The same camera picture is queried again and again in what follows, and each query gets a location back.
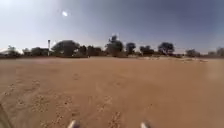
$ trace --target sandy ground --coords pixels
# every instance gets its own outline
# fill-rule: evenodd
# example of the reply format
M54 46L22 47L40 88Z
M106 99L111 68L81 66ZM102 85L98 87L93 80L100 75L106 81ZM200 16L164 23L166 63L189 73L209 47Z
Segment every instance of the sandy ground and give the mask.
M0 101L15 128L223 128L224 61L0 60Z

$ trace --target dirt field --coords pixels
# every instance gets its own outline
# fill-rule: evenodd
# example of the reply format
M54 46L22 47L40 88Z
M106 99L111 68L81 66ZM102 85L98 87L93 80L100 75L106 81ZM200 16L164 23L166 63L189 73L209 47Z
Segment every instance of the dirt field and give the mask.
M224 61L0 60L15 128L224 128Z

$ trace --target tree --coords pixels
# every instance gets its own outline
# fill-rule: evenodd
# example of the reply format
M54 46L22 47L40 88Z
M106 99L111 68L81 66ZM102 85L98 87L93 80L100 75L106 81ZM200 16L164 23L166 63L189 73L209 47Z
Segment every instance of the tree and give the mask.
M158 51L163 55L172 55L175 51L175 48L172 43L163 42L158 46Z
M147 45L147 46L140 46L139 50L141 51L143 56L152 55L154 53L154 50L151 49L151 47L149 45Z
M209 52L208 52L208 57L216 57L216 52L214 52L214 51L209 51Z
M186 50L186 56L188 57L200 57L200 53L197 52L195 49Z
M224 57L224 48L218 48L216 54L219 57Z
M79 47L79 52L82 54L82 55L86 55L87 54L87 48L85 45L83 46L80 46Z
M20 53L18 51L16 51L15 47L12 47L9 45L8 50L7 50L7 57L9 58L18 58L20 57Z
M88 56L100 56L103 54L103 51L100 47L88 46L87 55Z
M28 48L23 49L24 56L31 56L31 51Z
M31 56L48 56L48 48L35 47L31 49Z
M71 57L75 50L78 50L79 44L72 40L63 40L58 42L52 47L52 50L56 56L63 55L64 57Z
M136 48L135 43L132 43L132 42L127 43L126 44L126 52L127 52L127 54L128 55L133 54L135 52L134 51L135 48Z
M106 51L113 57L118 57L119 53L123 51L123 48L123 43L117 39L117 36L112 36L106 45Z

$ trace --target tree line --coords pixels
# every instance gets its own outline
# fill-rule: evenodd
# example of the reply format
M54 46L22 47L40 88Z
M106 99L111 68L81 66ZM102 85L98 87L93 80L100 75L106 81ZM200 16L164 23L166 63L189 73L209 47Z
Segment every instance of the tree line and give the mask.
M8 50L0 53L0 58L19 58L19 57L65 57L65 58L87 58L91 56L112 56L112 57L128 57L135 56L172 56L181 58L187 57L210 57L224 58L224 48L218 48L216 51L210 51L208 54L201 54L195 49L186 50L185 54L174 54L175 47L173 43L162 42L157 51L152 49L150 45L140 46L136 50L134 42L124 44L116 35L112 36L105 45L105 50L101 47L92 45L85 46L73 40L63 40L56 43L51 49L35 47L32 49L25 48L20 54L15 47L9 46Z

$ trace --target blue sky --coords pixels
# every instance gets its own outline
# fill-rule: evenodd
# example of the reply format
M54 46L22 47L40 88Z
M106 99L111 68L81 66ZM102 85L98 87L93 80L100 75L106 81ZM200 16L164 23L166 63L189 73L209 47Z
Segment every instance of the blue sky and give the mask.
M104 47L117 34L138 46L168 41L177 52L207 52L224 46L223 12L223 0L0 0L0 50L47 47L48 39Z

